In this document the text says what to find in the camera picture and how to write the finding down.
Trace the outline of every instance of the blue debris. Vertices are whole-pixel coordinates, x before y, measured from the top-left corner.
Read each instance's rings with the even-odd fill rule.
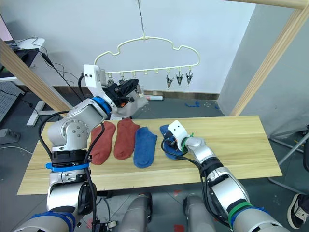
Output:
[[[195,101],[195,105],[188,105],[187,103],[184,104],[186,107],[197,107],[199,108],[199,101]]]

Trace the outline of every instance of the metal clip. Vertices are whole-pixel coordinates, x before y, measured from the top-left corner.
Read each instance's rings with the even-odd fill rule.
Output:
[[[169,89],[169,87],[170,87],[170,84],[172,84],[172,81],[174,80],[174,78],[173,79],[170,79],[169,78],[169,72],[168,72],[168,74],[166,75],[166,81],[167,81],[167,84],[168,84],[168,89]]]
[[[177,76],[177,74],[175,74],[175,75],[176,75],[176,79],[178,81],[178,87],[180,87],[180,84],[182,83],[182,79],[183,79],[183,74],[181,74],[181,76],[180,76],[180,71],[179,71],[178,76]]]
[[[107,76],[109,78],[109,80],[107,81],[107,84],[111,85],[111,84],[115,83],[114,80],[112,79],[112,74],[111,73],[107,74]]]
[[[119,80],[119,84],[122,84],[125,81],[125,74],[121,72],[120,76],[121,76],[121,80]]]
[[[193,77],[193,74],[191,74],[191,69],[189,70],[189,74],[185,73],[185,76],[187,77],[188,86],[191,82],[191,79]]]

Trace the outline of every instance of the wooden tabletop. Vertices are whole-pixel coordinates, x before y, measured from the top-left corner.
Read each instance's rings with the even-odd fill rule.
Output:
[[[126,160],[118,160],[113,149],[102,165],[90,165],[92,181],[98,190],[130,189],[147,186],[160,186],[199,182],[198,169],[184,160],[171,160],[161,150],[163,136],[159,127],[170,124],[176,118],[133,120],[141,127],[158,135],[153,164],[140,169],[133,164],[133,155]],[[178,118],[189,134],[204,138],[224,166],[238,179],[282,175],[277,160],[265,135],[258,116],[238,117],[196,117]],[[117,120],[110,121],[117,125]],[[46,124],[42,137],[51,147],[47,130],[52,122]],[[50,170],[45,164],[50,159],[38,142],[27,167],[18,194],[46,194]]]

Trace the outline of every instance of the sock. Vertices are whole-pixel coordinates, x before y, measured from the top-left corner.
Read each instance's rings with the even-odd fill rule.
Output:
[[[142,127],[137,130],[133,157],[136,167],[147,168],[153,163],[157,138],[158,136],[152,134],[147,127]]]
[[[95,165],[101,165],[107,160],[108,156],[110,156],[112,149],[112,136],[116,130],[116,126],[111,122],[105,121],[103,125],[105,131],[90,152],[92,156],[91,162]],[[101,133],[101,131],[101,127],[96,127],[91,131],[91,143]]]
[[[130,118],[125,118],[117,123],[117,138],[114,147],[116,159],[125,160],[129,158],[135,146],[135,133],[140,128]]]
[[[168,132],[168,126],[169,126],[169,125],[166,124],[166,125],[163,125],[163,126],[160,127],[160,131],[161,131],[161,133],[162,133],[163,136]],[[164,149],[167,150],[168,152],[174,153],[174,154],[179,155],[179,156],[182,156],[182,155],[183,155],[182,151],[180,151],[179,149],[175,150],[175,149],[172,148],[171,146],[167,145],[166,142],[163,143],[163,147],[164,147]],[[174,155],[171,155],[171,154],[169,154],[169,153],[165,153],[165,154],[166,154],[167,157],[169,157],[169,158],[171,158],[171,159],[173,159],[173,160],[176,159],[176,156],[174,156]]]

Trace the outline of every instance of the blue tape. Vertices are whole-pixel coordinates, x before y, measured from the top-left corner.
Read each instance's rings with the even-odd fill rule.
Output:
[[[74,171],[74,170],[81,170],[89,167],[89,163],[71,166],[71,167],[65,167],[65,168],[56,168],[52,166],[52,163],[47,163],[45,165],[47,169],[51,169],[52,172],[67,172],[67,171]]]
[[[264,208],[255,207],[255,206],[245,208],[245,209],[243,209],[243,210],[238,211],[237,213],[235,213],[235,214],[232,216],[232,218],[231,218],[231,226],[232,226],[232,229],[233,229],[234,222],[235,222],[235,219],[236,219],[236,217],[238,216],[238,214],[240,214],[241,212],[243,212],[243,211],[245,211],[245,210],[247,210],[247,209],[258,209],[258,210],[261,210],[261,211],[263,211],[263,212],[265,212],[265,213],[267,213],[267,214],[270,215],[270,213],[269,213],[267,210],[265,210]]]
[[[54,217],[57,217],[57,218],[60,218],[62,219],[68,226],[69,228],[69,232],[73,232],[74,231],[74,227],[72,227],[72,223],[71,221],[63,215],[64,213],[56,213],[54,211],[47,211],[47,212],[44,212],[44,213],[41,213],[41,214],[35,214],[31,217],[32,218],[38,218],[38,217],[42,217],[42,216],[54,216]]]
[[[71,213],[68,213],[68,212],[57,212],[59,214],[62,214],[63,216],[66,216],[66,217],[69,217],[72,219],[72,222],[73,222],[73,231],[75,229],[75,225],[76,225],[76,221],[75,221],[75,217],[73,216],[73,214]]]
[[[110,106],[106,103],[106,101],[103,98],[96,96],[93,97],[92,99],[95,100],[100,106],[104,108],[106,114],[109,114],[111,112]]]

